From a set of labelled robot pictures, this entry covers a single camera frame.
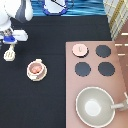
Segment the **stove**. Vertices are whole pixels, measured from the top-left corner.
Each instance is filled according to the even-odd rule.
[[[115,103],[125,99],[125,83],[114,41],[66,42],[66,128],[90,128],[76,112],[76,98],[86,87],[107,91]],[[128,126],[128,111],[116,111],[105,128]]]

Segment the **stove burner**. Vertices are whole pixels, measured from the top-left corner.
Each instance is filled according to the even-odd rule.
[[[99,45],[96,48],[96,54],[102,58],[106,58],[111,55],[111,49],[106,45]]]
[[[79,62],[75,66],[75,72],[79,76],[82,76],[82,77],[87,76],[89,75],[90,71],[91,71],[91,68],[89,64],[85,62]]]
[[[98,70],[103,76],[112,76],[115,72],[114,66],[109,62],[100,63]]]
[[[88,55],[89,50],[84,44],[75,44],[73,46],[72,52],[75,56],[84,58]]]

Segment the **black tablecloth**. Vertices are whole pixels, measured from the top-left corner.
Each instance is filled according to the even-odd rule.
[[[0,128],[66,128],[66,41],[110,41],[107,16],[34,17],[15,29],[29,39],[15,47],[16,59],[6,62],[0,51]],[[28,64],[42,59],[48,74],[40,82],[26,75]]]

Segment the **pink stovetop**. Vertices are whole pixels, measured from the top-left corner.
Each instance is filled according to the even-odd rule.
[[[89,49],[89,54],[85,58],[78,58],[72,53],[75,44],[85,44]],[[111,55],[106,58],[99,57],[95,50],[98,45],[107,45],[111,48]],[[102,76],[98,71],[101,62],[110,62],[115,67],[112,76]],[[78,62],[86,62],[91,67],[88,76],[80,77],[75,73],[75,65]],[[88,87],[97,86],[106,90],[115,103],[125,99],[126,91],[123,75],[113,41],[78,41],[66,42],[66,128],[90,128],[78,117],[75,110],[75,100],[78,93]],[[116,110],[113,121],[105,128],[128,128],[128,111],[120,112]]]

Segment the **bowl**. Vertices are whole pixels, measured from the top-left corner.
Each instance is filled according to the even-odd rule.
[[[76,112],[88,126],[101,128],[112,122],[115,116],[115,110],[111,109],[113,104],[112,97],[105,90],[87,87],[76,98]]]

